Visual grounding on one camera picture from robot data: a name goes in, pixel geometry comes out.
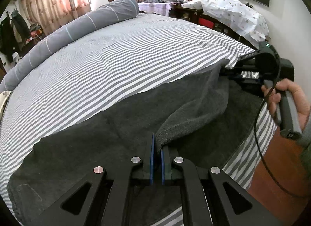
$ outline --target triangular cutout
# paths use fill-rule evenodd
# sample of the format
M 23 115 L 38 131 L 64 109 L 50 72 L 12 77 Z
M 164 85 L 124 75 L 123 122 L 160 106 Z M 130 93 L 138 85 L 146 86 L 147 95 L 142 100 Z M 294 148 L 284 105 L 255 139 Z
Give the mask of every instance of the triangular cutout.
M 242 214 L 252 208 L 252 204 L 240 195 L 228 182 L 224 182 L 223 186 L 236 215 Z
M 91 183 L 87 182 L 77 190 L 67 201 L 65 201 L 61 208 L 74 215 L 78 215 L 81 212 L 84 201 L 91 188 Z

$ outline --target wooden floor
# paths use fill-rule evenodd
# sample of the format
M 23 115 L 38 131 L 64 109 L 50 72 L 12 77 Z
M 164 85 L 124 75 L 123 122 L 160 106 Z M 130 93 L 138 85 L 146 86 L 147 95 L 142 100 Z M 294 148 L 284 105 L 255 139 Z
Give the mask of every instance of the wooden floor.
M 277 131 L 264 156 L 281 185 L 297 195 L 306 195 L 310 190 L 310 182 L 306 180 L 306 172 L 299 159 L 302 150 L 294 141 L 282 138 Z M 262 162 L 256 167 L 248 192 L 285 226 L 292 225 L 308 203 L 308 199 L 293 198 L 283 192 L 271 179 Z

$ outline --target red box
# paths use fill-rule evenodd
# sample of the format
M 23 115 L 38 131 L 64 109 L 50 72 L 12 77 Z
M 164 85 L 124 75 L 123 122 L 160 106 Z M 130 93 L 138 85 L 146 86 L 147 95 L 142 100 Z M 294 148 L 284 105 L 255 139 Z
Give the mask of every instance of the red box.
M 210 20 L 206 20 L 206 19 L 203 19 L 203 18 L 199 18 L 199 24 L 202 25 L 202 26 L 206 26 L 210 29 L 213 29 L 214 27 L 214 23 Z

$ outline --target metal screw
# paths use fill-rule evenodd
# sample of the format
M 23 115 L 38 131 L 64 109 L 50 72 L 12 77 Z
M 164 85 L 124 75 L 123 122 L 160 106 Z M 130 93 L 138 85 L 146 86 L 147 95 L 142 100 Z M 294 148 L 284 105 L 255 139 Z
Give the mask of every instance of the metal screw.
M 212 173 L 215 173 L 215 174 L 218 174 L 218 173 L 220 173 L 220 169 L 219 169 L 217 166 L 213 166 L 213 167 L 211 168 L 211 172 L 212 172 Z
M 94 168 L 95 173 L 102 173 L 103 171 L 104 171 L 104 168 L 102 168 L 101 166 L 96 166 Z
M 182 157 L 175 157 L 175 158 L 174 158 L 174 161 L 175 161 L 176 163 L 182 163 L 182 162 L 183 162 L 183 158 L 182 158 Z
M 140 157 L 132 157 L 132 158 L 131 158 L 131 161 L 132 161 L 133 163 L 139 163 L 139 162 L 140 162 Z

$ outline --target sleeve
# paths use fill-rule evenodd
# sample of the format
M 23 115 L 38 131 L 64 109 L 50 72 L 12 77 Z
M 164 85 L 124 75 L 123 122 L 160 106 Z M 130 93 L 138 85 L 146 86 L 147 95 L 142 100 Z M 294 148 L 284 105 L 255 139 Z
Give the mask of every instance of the sleeve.
M 311 143 L 311 114 L 309 115 L 309 120 L 304 128 L 302 137 L 297 140 L 297 143 L 302 147 L 307 147 Z

